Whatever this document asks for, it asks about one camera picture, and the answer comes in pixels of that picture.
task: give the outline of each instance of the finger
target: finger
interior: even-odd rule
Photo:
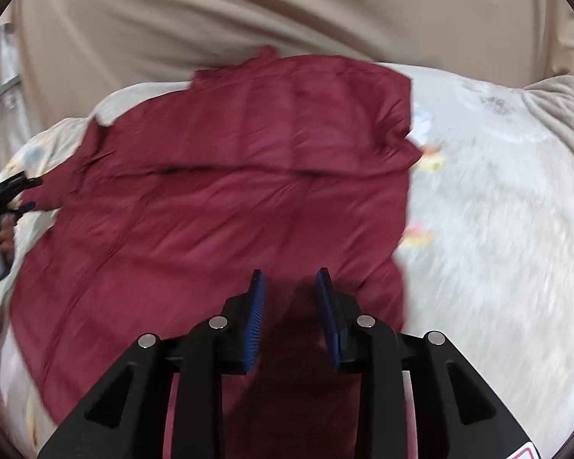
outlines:
[[[4,240],[0,244],[0,250],[3,252],[12,251],[15,249],[15,242],[13,240]]]
[[[1,228],[0,229],[0,243],[4,242],[5,240],[13,241],[15,237],[15,231],[13,228]]]
[[[15,227],[15,214],[3,215],[0,219],[1,228],[14,228]]]
[[[15,244],[12,241],[2,242],[0,251],[4,254],[8,262],[12,262],[15,257]]]

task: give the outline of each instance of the bed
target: bed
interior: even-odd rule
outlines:
[[[552,457],[574,430],[574,151],[568,148],[574,78],[520,90],[427,68],[388,67],[413,80],[410,136],[424,148],[398,249],[409,292],[406,332],[447,333],[542,457]],[[109,125],[143,99],[187,85],[135,85],[107,97],[92,115]],[[557,109],[562,120],[549,114]],[[88,120],[66,119],[34,137],[4,176],[52,169],[77,148]],[[20,221],[15,270],[0,284],[3,305],[23,254],[53,214]],[[5,317],[0,421],[33,456],[54,424],[25,374]]]

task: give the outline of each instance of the wrinkled cloth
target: wrinkled cloth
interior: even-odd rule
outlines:
[[[259,268],[270,281],[258,367],[224,383],[228,457],[352,457],[358,381],[332,373],[311,286],[328,267],[366,312],[402,327],[392,253],[419,157],[409,126],[399,73],[268,49],[110,127],[90,122],[24,194],[61,207],[11,300],[53,420],[140,333],[188,332]]]
[[[574,155],[574,78],[546,79],[525,90],[529,93],[523,95],[528,111],[544,122]]]

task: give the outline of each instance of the beige blanket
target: beige blanket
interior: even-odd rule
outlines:
[[[183,81],[263,44],[523,87],[574,74],[565,0],[16,0],[28,99],[46,128],[112,91]]]

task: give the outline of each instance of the sticker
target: sticker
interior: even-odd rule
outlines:
[[[421,146],[421,158],[415,167],[422,169],[426,173],[435,173],[444,166],[444,155],[440,152],[440,147],[436,145]]]
[[[514,454],[509,455],[506,459],[540,459],[533,443],[527,442],[523,447],[518,449]]]
[[[423,225],[418,223],[410,224],[404,230],[400,239],[400,246],[419,247],[428,246],[433,241],[433,235]]]

